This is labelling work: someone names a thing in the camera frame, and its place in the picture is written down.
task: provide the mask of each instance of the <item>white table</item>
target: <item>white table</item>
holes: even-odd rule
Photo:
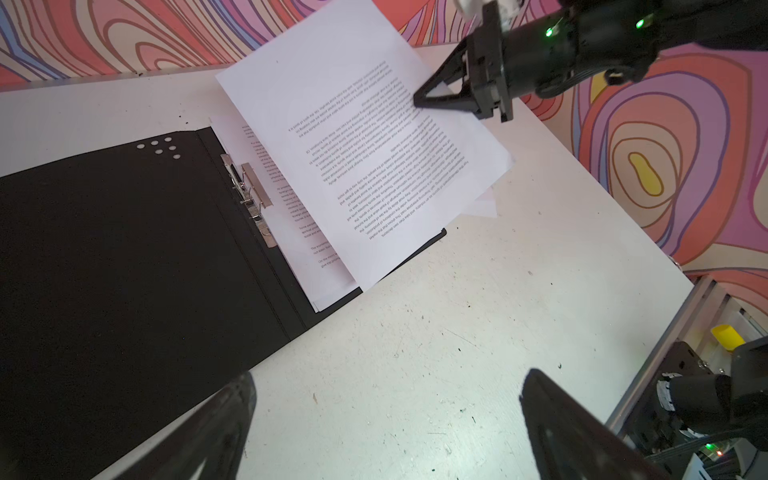
[[[451,50],[419,54],[436,68]],[[216,72],[0,94],[0,174],[206,127],[233,110]],[[486,121],[518,160],[494,186],[499,218],[460,216],[446,238],[252,369],[258,403],[241,478],[537,478],[518,403],[531,367],[601,421],[611,414],[691,284],[514,108],[511,122]]]

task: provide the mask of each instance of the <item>cable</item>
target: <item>cable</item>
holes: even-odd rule
[[[687,455],[695,452],[707,443],[717,443],[721,440],[735,439],[736,437],[744,437],[745,429],[726,430],[725,432],[715,433],[700,439],[693,440],[682,445],[674,446],[671,449],[663,450],[662,452],[654,453],[645,457],[646,460],[653,463],[662,463],[670,458],[676,458],[679,455]]]
[[[757,457],[760,456],[760,450],[755,451],[755,456],[752,457],[752,461],[750,462],[750,465],[746,467],[746,470],[744,470],[744,473],[741,475],[741,478],[744,478],[746,480],[746,476],[750,474],[752,471],[752,467],[755,466],[755,463],[757,463]]]
[[[539,96],[539,98],[556,97],[557,95],[563,93],[564,91],[575,86],[576,84],[581,83],[582,81],[586,80],[589,77],[594,77],[596,74],[602,73],[607,69],[609,69],[609,67],[606,67],[606,68],[599,67],[599,68],[592,68],[590,70],[580,71],[574,74],[573,77],[569,78],[566,81],[563,81],[560,84],[538,87],[536,88],[535,93],[537,96]]]

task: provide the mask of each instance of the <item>binder ring mechanism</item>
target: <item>binder ring mechanism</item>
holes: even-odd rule
[[[228,154],[222,154],[221,160],[224,162],[224,166],[227,173],[232,180],[233,189],[240,195],[242,200],[240,201],[248,209],[248,214],[256,224],[256,227],[261,233],[261,237],[264,239],[264,243],[269,248],[277,247],[275,237],[273,237],[269,226],[266,224],[266,220],[261,215],[261,209],[263,207],[269,207],[272,205],[272,201],[266,194],[264,187],[259,182],[259,177],[253,172],[253,168],[250,164],[242,164],[243,176],[237,173],[237,165],[232,162],[232,158]]]

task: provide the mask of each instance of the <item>sheet of paper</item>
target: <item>sheet of paper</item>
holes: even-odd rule
[[[367,290],[511,166],[370,0],[333,0],[217,78]]]
[[[324,310],[357,288],[245,120],[239,115],[212,117],[211,127],[236,165],[250,164],[272,200],[271,206],[262,209],[262,216],[315,311]]]
[[[472,215],[473,217],[496,218],[498,213],[496,211],[496,199],[493,197],[493,189],[489,188],[483,192],[483,194],[478,197],[477,200],[469,204],[462,213],[464,215]]]

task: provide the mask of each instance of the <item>psychedelic wall pattern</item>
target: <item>psychedelic wall pattern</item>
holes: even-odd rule
[[[411,45],[474,27],[451,0],[375,0]],[[0,86],[224,65],[325,0],[0,0]],[[526,0],[521,25],[559,8]],[[523,100],[690,276],[709,273],[768,319],[768,54],[687,45],[647,79],[600,75]]]

